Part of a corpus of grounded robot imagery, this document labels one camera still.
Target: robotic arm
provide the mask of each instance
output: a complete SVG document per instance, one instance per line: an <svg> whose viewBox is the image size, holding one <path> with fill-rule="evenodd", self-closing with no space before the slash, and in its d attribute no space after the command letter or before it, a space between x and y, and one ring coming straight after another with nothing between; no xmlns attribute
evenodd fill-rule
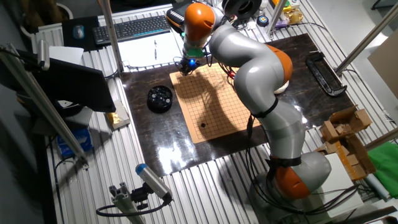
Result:
<svg viewBox="0 0 398 224"><path fill-rule="evenodd" d="M234 78L236 94L256 117L269 139L270 171L277 193L288 200L308 197L328 177L331 166L318 152L301 155L305 129L301 114L287 103L278 101L274 91L292 74L292 61L282 51L239 33L221 11L201 3L188 6L185 13L185 38L182 72L196 69L190 62L203 57L207 38L210 52L219 62L239 67Z"/></svg>

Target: white paper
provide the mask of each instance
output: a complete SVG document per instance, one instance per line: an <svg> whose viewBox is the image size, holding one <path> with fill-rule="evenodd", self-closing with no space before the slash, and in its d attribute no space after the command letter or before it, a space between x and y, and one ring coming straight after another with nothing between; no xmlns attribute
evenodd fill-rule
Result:
<svg viewBox="0 0 398 224"><path fill-rule="evenodd" d="M180 50L171 32L120 42L118 45L125 66L147 67L170 63L173 62L174 57L181 57Z"/></svg>
<svg viewBox="0 0 398 224"><path fill-rule="evenodd" d="M336 192L331 192L331 191L338 190L338 189L347 189L347 188L353 186L353 182L351 181L349 175L347 174L347 171L344 168L343 164L341 163L341 160L338 157L337 153L332 153L332 154L326 155L326 158L329 160L329 163L331 165L331 172L330 172L328 178L326 179L326 181L317 190L317 192L318 193L330 192L330 193L309 196L309 199L315 203L313 208L317 208L319 206L319 204L317 203L319 200L322 201L322 204L325 204L325 203L333 200L335 197L337 197L339 194L342 193L342 191L336 191ZM338 202L340 202L347 195L345 195L344 197L339 199ZM327 211L327 213L323 213L322 215L327 214L330 218L333 218L333 217L336 217L343 213L346 213L348 211L352 211L353 209L358 208L362 205L363 205L363 202L362 202L361 196L359 195L358 192L356 192L350 198L345 200L342 204ZM317 219L321 219L321 220L325 219L325 217L321 217L321 216L310 216L308 218L310 219L310 221L312 223L316 223L317 221L319 221Z"/></svg>
<svg viewBox="0 0 398 224"><path fill-rule="evenodd" d="M79 47L50 46L50 58L79 65L84 49Z"/></svg>

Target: silver robot arm segment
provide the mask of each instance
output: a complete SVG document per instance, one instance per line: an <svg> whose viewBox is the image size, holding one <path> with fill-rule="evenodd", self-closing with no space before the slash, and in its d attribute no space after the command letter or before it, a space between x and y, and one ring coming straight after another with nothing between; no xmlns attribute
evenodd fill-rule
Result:
<svg viewBox="0 0 398 224"><path fill-rule="evenodd" d="M231 67L240 67L234 87L252 114L260 114L273 107L274 91L284 84L284 68L266 44L245 37L227 23L215 30L209 46L215 59ZM266 130L271 158L295 161L288 166L293 174L287 169L279 169L276 174L275 185L280 194L295 200L307 197L319 188L331 167L326 157L318 152L301 155L305 139L301 114L292 105L279 101L266 117L258 120Z"/></svg>
<svg viewBox="0 0 398 224"><path fill-rule="evenodd" d="M267 111L275 102L274 91L284 84L280 60L267 45L249 39L229 24L218 28L210 39L210 52L220 62L240 67L235 75L236 94L252 114ZM305 130L301 114L279 101L265 118L258 118L270 141L271 156L300 157Z"/></svg>

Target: monitor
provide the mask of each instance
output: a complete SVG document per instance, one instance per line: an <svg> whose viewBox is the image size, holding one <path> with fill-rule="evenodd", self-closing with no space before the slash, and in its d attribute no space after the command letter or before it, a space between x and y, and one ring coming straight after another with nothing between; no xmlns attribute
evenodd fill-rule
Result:
<svg viewBox="0 0 398 224"><path fill-rule="evenodd" d="M21 50L18 53L25 61L37 63L36 54ZM108 84L100 70L51 58L47 71L32 74L52 101L66 100L98 112L116 111ZM2 60L0 84L14 91L24 91Z"/></svg>

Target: black table surface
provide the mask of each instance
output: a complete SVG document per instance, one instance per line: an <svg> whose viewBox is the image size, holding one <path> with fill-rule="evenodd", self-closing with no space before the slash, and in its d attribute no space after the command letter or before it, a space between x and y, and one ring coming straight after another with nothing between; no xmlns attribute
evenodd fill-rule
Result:
<svg viewBox="0 0 398 224"><path fill-rule="evenodd" d="M289 87L278 95L278 99L291 103L303 114L307 129L321 125L332 113L353 105L346 94L332 98L322 91L305 64L310 52L317 50L307 34L267 44L283 50L292 59L294 71ZM327 72L324 63L320 62L317 67L321 72ZM121 76L145 163L160 176L242 151L248 146L246 131L192 143L170 80L169 74L177 71L174 65L169 65ZM146 104L148 91L157 85L166 86L173 93L173 105L164 114L151 112ZM265 141L261 127L255 127L250 146Z"/></svg>

